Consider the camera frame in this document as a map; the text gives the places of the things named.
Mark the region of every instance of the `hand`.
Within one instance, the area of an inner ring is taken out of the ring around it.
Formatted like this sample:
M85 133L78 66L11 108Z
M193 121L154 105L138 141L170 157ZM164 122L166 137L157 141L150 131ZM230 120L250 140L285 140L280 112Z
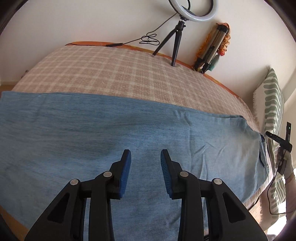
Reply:
M281 157L283 156L284 153L285 153L284 160L287 160L286 168L284 170L284 177L287 180L291 176L291 174L293 173L294 167L293 167L293 164L292 164L292 155L291 155L291 153L288 152L287 150L284 150L283 147L278 148L278 153L277 153L277 156L276 156L276 167L279 166L279 163L281 161Z

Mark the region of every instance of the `tripod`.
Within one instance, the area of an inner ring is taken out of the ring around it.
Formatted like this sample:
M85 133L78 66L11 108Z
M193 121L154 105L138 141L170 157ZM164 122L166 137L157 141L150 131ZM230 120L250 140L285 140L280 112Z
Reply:
M172 56L172 63L171 66L175 66L180 42L181 42L181 37L182 37L182 30L184 27L186 27L185 22L186 19L181 17L181 20L178 22L176 27L165 37L165 39L161 42L161 44L158 46L158 48L154 51L153 55L155 56L158 51L165 45L165 43L176 33L175 37L175 44L174 44L174 50L173 50L173 56Z

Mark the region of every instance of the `mattress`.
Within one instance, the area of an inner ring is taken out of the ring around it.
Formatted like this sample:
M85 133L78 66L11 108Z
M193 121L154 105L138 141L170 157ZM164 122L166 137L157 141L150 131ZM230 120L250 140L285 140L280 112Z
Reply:
M253 130L259 132L258 124L241 98L214 79L192 71L186 64L177 61L172 67L166 56L153 56L148 50L130 46L88 45L93 43L74 43L55 50L32 68L13 91L100 94L173 104L215 114L241 115ZM257 200L271 178L272 174L244 203L246 207Z

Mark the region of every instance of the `blue cloth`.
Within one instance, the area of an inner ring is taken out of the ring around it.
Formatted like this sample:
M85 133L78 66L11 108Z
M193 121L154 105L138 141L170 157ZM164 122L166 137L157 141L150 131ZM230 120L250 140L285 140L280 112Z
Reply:
M116 240L177 240L181 202L166 193L162 149L198 178L221 178L243 202L267 179L261 136L239 115L113 96L3 92L0 205L31 228L69 180L95 178L124 149L132 162L125 195L112 200Z

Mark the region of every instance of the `striped pillow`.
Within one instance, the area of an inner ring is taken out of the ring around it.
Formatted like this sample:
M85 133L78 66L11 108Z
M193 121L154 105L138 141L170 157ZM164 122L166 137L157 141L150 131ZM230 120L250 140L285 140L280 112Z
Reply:
M279 135L284 113L284 96L279 87L274 69L270 69L263 83L253 94L253 107L260 131L264 134L270 154L270 161L275 174L275 162L279 144L265 135L266 131ZM280 174L272 184L269 192L271 212L278 213L278 205L286 199L285 185ZM270 226L278 219L273 215Z

